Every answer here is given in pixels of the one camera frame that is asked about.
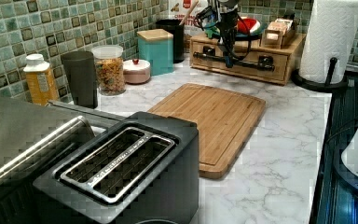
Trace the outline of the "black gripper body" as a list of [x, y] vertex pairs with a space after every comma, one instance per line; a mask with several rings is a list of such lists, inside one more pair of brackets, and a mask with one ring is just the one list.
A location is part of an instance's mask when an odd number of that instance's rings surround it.
[[237, 35], [239, 0], [209, 0], [214, 13], [215, 25], [219, 29], [218, 46], [223, 52], [227, 68], [233, 66], [233, 47]]

